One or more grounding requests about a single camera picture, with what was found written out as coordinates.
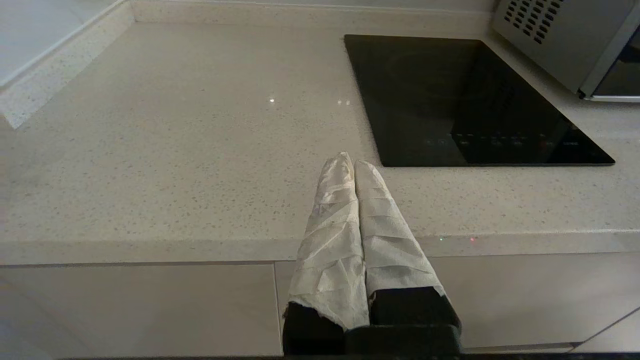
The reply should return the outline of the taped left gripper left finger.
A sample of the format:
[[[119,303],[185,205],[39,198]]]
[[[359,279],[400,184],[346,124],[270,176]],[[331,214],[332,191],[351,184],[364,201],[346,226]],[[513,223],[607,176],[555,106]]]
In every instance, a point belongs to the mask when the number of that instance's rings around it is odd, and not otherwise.
[[[347,334],[370,325],[354,164],[323,165],[297,251],[282,329],[286,356],[345,353]]]

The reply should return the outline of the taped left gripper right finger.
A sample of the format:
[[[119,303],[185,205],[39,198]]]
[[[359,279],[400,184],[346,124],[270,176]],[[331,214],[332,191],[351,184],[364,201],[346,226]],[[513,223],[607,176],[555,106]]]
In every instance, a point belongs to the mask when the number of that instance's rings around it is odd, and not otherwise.
[[[370,323],[459,346],[461,321],[381,173],[358,161],[355,185]]]

